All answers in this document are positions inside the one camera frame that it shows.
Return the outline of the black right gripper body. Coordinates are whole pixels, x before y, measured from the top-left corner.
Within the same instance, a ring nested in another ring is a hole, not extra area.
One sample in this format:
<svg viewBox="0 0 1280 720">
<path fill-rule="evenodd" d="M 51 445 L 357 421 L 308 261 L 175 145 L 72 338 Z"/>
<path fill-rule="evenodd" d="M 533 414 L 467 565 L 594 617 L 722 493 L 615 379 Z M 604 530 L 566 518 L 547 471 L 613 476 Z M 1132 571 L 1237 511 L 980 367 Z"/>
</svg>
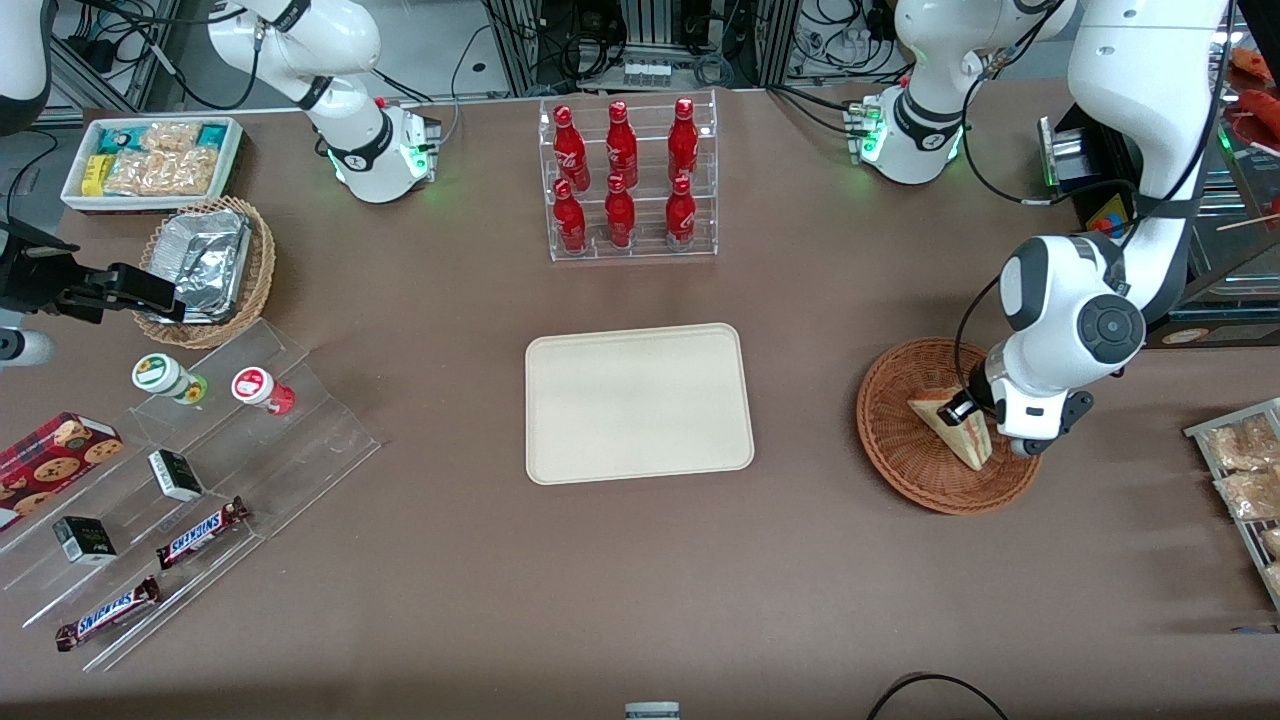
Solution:
<svg viewBox="0 0 1280 720">
<path fill-rule="evenodd" d="M 108 309 L 97 272 L 76 260 L 78 245 L 65 243 L 19 220 L 1 223 L 1 306 L 24 315 L 45 313 L 99 324 Z"/>
</svg>

